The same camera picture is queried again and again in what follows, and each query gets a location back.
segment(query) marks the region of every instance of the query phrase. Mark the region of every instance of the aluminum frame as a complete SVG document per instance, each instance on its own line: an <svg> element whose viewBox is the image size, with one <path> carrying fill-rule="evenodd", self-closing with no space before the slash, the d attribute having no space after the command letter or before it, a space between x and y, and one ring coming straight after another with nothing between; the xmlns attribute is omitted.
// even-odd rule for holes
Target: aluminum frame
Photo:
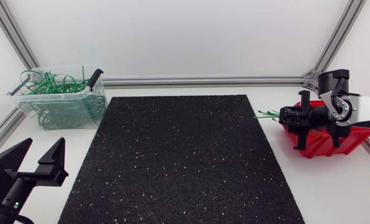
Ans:
<svg viewBox="0 0 370 224"><path fill-rule="evenodd" d="M222 86L303 86L318 91L318 75L325 72L352 28L366 0L349 0L326 47L311 72L294 77L209 77L209 78L109 78L106 88L176 88ZM0 0L0 26L27 69L40 67L4 0ZM25 118L13 109L0 124L0 148ZM370 138L362 144L370 154Z"/></svg>

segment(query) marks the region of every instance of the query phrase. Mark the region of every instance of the black rubber mat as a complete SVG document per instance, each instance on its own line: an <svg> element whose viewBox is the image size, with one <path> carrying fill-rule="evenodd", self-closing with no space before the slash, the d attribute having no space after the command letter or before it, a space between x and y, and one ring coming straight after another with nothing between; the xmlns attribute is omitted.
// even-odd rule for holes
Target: black rubber mat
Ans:
<svg viewBox="0 0 370 224"><path fill-rule="evenodd" d="M245 95L112 98L60 223L304 223L253 116Z"/></svg>

